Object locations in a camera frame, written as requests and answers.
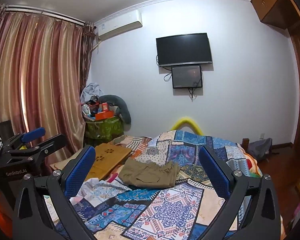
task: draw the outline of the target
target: television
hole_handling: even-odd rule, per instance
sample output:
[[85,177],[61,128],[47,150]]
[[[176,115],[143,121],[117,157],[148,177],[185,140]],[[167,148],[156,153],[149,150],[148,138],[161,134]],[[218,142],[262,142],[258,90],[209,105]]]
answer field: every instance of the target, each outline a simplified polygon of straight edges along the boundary
[[156,43],[159,67],[212,63],[206,33],[162,37]]
[[202,71],[200,65],[172,67],[171,75],[173,88],[202,87]]

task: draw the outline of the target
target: curtain rail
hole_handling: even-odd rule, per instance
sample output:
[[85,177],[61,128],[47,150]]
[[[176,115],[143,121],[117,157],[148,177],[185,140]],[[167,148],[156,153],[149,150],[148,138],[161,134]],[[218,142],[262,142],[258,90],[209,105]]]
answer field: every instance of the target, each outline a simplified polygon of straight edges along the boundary
[[41,9],[41,8],[36,8],[36,7],[30,7],[30,6],[23,6],[23,5],[8,5],[6,8],[7,12],[29,12],[29,13],[36,13],[36,14],[42,14],[42,15],[47,15],[50,17],[54,17],[60,20],[66,20],[68,22],[83,26],[84,21],[70,17],[68,15],[64,15],[61,13],[57,13],[54,11],[46,10],[46,9]]

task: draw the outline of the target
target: blue gripper pad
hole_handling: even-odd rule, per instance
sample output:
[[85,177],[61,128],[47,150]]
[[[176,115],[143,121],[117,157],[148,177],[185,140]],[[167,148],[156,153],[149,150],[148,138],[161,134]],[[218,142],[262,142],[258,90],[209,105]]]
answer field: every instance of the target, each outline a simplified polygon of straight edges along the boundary
[[96,151],[90,146],[66,178],[64,191],[66,197],[71,198],[77,195],[95,159]]
[[27,132],[25,133],[22,137],[21,137],[21,141],[23,143],[29,143],[32,142],[35,139],[38,139],[42,136],[44,136],[46,134],[46,130],[43,127],[39,127],[31,132]]
[[199,150],[199,161],[207,173],[217,195],[227,200],[230,197],[229,180],[204,147],[201,147]]

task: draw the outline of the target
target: curtain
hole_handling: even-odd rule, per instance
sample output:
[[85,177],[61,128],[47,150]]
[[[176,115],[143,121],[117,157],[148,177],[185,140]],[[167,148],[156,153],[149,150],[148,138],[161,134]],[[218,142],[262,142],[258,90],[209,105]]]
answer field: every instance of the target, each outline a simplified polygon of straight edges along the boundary
[[0,121],[15,133],[44,127],[39,141],[64,134],[67,146],[46,165],[82,147],[81,42],[82,27],[51,17],[5,12],[0,21]]
[[87,85],[91,56],[93,51],[93,41],[95,39],[94,24],[86,22],[82,31],[81,44],[81,66],[80,66],[80,93]]

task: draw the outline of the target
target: white air conditioner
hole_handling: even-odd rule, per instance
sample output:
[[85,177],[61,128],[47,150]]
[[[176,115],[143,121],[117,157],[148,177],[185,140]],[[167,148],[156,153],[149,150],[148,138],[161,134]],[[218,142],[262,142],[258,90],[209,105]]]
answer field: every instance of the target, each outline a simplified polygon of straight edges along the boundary
[[120,15],[98,26],[99,38],[109,39],[113,36],[142,27],[141,13],[138,10]]

